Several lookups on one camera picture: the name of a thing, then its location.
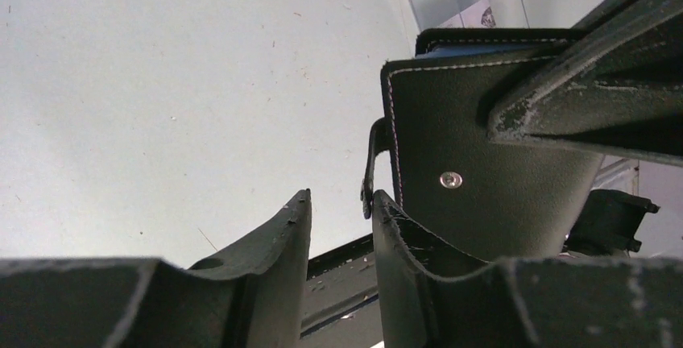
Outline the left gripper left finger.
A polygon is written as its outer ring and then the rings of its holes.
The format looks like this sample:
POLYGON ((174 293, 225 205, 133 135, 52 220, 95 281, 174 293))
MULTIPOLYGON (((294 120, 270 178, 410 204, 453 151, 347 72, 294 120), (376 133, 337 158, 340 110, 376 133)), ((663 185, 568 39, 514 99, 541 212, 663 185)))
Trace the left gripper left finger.
POLYGON ((4 259, 4 347, 293 347, 300 338, 311 193, 228 247, 160 258, 4 259))

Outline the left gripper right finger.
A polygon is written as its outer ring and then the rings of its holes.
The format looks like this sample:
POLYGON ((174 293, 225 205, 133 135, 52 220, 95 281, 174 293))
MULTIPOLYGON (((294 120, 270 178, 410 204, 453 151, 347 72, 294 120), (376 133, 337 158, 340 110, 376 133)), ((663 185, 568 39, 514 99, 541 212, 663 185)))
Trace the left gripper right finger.
POLYGON ((468 255, 373 198, 387 347, 679 347, 679 259, 468 255))

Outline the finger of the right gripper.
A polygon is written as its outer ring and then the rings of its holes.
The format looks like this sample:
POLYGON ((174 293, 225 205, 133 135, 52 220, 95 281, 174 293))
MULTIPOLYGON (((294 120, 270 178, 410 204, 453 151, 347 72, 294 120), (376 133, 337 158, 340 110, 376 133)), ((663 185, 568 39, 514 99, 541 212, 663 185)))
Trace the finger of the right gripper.
POLYGON ((682 64, 682 0, 606 0, 585 22, 586 36, 546 68, 633 68, 682 64))
POLYGON ((491 110, 498 143, 682 165, 682 64, 535 72, 491 110))

